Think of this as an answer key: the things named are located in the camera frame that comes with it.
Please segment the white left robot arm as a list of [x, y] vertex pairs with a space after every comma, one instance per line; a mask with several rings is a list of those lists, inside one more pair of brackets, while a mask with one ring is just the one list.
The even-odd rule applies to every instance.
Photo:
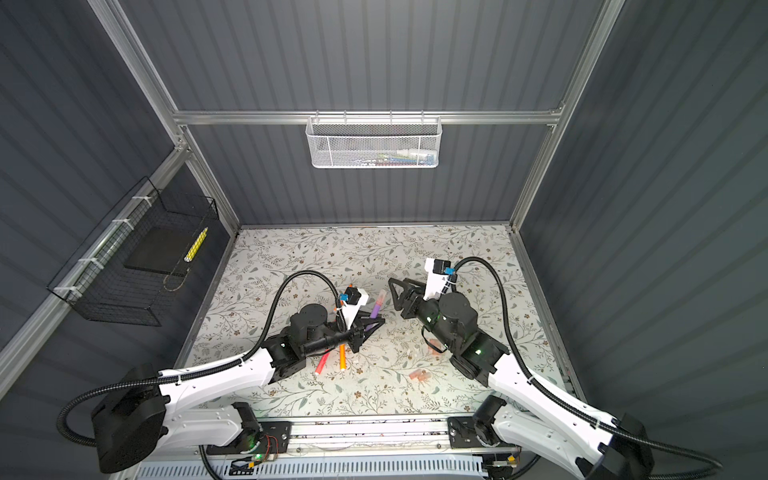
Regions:
[[307, 365], [308, 358], [346, 344], [353, 352], [385, 320], [359, 308], [352, 323], [329, 321], [319, 304], [309, 304], [267, 337], [255, 352], [180, 370], [167, 370], [161, 384], [148, 364], [125, 377], [130, 387], [108, 393], [92, 410], [99, 469], [111, 474], [132, 467], [153, 452], [187, 446], [232, 447], [246, 452], [260, 434], [253, 411], [242, 402], [205, 414], [200, 405], [232, 392], [283, 380]]

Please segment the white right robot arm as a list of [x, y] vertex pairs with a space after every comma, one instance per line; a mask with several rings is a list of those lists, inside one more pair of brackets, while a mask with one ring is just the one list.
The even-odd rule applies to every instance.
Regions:
[[446, 290], [427, 297], [425, 284], [411, 279], [391, 278], [388, 285], [395, 310], [419, 320], [462, 375], [491, 389], [473, 416], [482, 443], [520, 446], [577, 479], [649, 478], [655, 465], [649, 447], [624, 437], [646, 436], [639, 421], [616, 419], [528, 370], [479, 327], [463, 294]]

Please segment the purple marker pen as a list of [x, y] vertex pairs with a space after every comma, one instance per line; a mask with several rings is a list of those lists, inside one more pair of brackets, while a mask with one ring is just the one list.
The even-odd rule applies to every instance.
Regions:
[[375, 318], [377, 318], [379, 316], [380, 310], [381, 310], [381, 308], [382, 308], [382, 306], [383, 306], [383, 304], [384, 304], [384, 302], [386, 300], [386, 296], [387, 296], [387, 291], [382, 289], [379, 292], [379, 294], [377, 296], [377, 299], [376, 299], [376, 301], [374, 303], [373, 309], [371, 311], [370, 317], [372, 319], [375, 319]]

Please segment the pink marker pen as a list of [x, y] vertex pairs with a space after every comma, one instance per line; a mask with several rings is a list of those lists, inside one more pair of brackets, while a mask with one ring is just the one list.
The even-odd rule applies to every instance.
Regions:
[[322, 355], [322, 357], [319, 360], [319, 362], [318, 362], [318, 364], [316, 366], [316, 369], [315, 369], [315, 374], [316, 375], [320, 375], [323, 372], [323, 370], [324, 370], [324, 368], [325, 368], [325, 366], [327, 364], [329, 355], [330, 355], [329, 352], [326, 352], [325, 354]]

